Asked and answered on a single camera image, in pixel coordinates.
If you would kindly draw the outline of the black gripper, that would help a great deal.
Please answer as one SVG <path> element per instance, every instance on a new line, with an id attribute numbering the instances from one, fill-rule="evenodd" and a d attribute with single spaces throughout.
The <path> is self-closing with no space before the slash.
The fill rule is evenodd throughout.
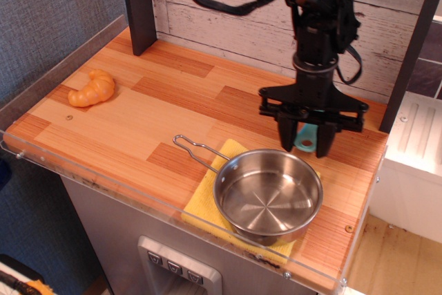
<path id="1" fill-rule="evenodd" d="M 338 58 L 325 64 L 310 64 L 294 57 L 296 81 L 285 86 L 259 90 L 260 114 L 278 121 L 281 147 L 291 152 L 298 132 L 298 122 L 319 125 L 316 134 L 316 157 L 329 154 L 337 132 L 361 132 L 365 102 L 340 92 L 333 83 Z"/>

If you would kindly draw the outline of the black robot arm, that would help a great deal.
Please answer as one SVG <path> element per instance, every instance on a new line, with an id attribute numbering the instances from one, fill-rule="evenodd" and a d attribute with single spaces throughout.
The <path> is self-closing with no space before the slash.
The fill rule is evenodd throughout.
<path id="1" fill-rule="evenodd" d="M 341 75 L 339 56 L 349 53 L 357 63 L 361 56 L 352 47 L 360 22 L 354 0 L 285 0 L 291 9 L 296 40 L 293 65 L 296 80 L 286 86 L 259 90 L 260 114 L 278 123 L 280 143 L 291 151 L 298 124 L 316 125 L 316 156 L 327 156 L 335 135 L 342 130 L 360 132 L 369 106 L 340 92 L 333 83 Z"/>

